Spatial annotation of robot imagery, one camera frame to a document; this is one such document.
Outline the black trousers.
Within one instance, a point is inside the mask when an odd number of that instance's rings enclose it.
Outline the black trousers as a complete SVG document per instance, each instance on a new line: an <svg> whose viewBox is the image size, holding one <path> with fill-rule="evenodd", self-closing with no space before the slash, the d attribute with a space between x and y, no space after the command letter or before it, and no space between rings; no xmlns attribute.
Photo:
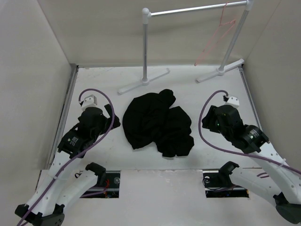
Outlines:
<svg viewBox="0 0 301 226"><path fill-rule="evenodd" d="M122 126L131 147L155 143L165 158L188 156L194 146L191 118L180 107L170 89L135 97L127 107Z"/></svg>

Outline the pink wire hanger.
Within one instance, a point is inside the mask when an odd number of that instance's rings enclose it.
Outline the pink wire hanger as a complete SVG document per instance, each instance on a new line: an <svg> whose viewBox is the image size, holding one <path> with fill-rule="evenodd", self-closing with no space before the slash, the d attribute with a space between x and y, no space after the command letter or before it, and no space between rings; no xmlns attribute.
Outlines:
<svg viewBox="0 0 301 226"><path fill-rule="evenodd" d="M223 21L224 11L229 3L229 1L226 2L225 6L222 8L222 14L220 17L219 25L215 30L214 34L209 39L209 41L206 43L198 58L195 60L194 66L199 65L218 46L222 39L224 39L224 37L227 36L228 33L232 30L232 28L235 26L236 19L232 19L231 21L226 22Z"/></svg>

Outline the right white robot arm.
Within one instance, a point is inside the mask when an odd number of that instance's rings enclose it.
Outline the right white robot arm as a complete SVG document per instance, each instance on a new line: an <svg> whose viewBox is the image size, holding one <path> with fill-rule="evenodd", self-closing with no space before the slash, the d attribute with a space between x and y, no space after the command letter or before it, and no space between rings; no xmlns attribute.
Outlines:
<svg viewBox="0 0 301 226"><path fill-rule="evenodd" d="M231 105L210 106L198 123L199 129L221 134L240 150L238 155L254 160L269 176L264 180L229 161L219 169L221 185L241 186L269 202L286 221L301 222L301 173L286 163L258 127L244 124Z"/></svg>

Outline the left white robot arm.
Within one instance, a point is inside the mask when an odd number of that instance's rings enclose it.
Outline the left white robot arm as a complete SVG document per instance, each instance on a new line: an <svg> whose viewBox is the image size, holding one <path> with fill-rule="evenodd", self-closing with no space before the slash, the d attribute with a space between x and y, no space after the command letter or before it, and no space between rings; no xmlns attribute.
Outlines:
<svg viewBox="0 0 301 226"><path fill-rule="evenodd" d="M62 138L53 163L40 187L25 204L20 204L15 214L20 217L18 225L60 226L66 210L88 189L107 185L106 169L94 162L89 163L69 187L65 184L85 154L112 130L120 126L112 105L105 105L109 117L97 107L86 108Z"/></svg>

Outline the white clothes rack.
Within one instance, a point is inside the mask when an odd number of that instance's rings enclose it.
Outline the white clothes rack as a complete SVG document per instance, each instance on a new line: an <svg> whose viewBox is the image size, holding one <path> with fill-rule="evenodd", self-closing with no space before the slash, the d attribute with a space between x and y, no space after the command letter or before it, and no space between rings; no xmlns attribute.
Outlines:
<svg viewBox="0 0 301 226"><path fill-rule="evenodd" d="M173 15L173 14L180 14L180 13L188 13L188 12L196 12L196 11L204 11L204 10L211 10L211 9L225 9L226 7L239 7L244 6L244 12L241 16L241 19L237 25L237 28L234 32L232 40L229 44L229 47L225 53L225 56L221 62L221 65L216 68L214 71L207 73L206 78L199 77L196 79L197 83L205 82L209 79L212 79L217 76L223 76L226 72L233 70L244 63L243 59L237 60L231 64L228 64L228 59L230 54L232 53L234 46L237 42L238 36L242 30L242 27L246 21L246 18L253 7L254 1L253 0L243 0L243 1L236 1L236 2L226 2L222 4L214 4L214 5L207 5L207 6L200 6L200 7L192 7L192 8L181 8L181 9L173 9L167 11L160 11L160 12L151 12L148 8L142 9L142 22L143 22L143 74L140 81L135 83L129 84L123 88L118 90L119 95L123 95L129 91L132 91L141 86L147 86L150 82L157 80L161 77L164 77L170 73L170 70L167 69L165 73L160 75L148 76L148 30L149 30L149 20L153 17L158 16L166 16L166 15Z"/></svg>

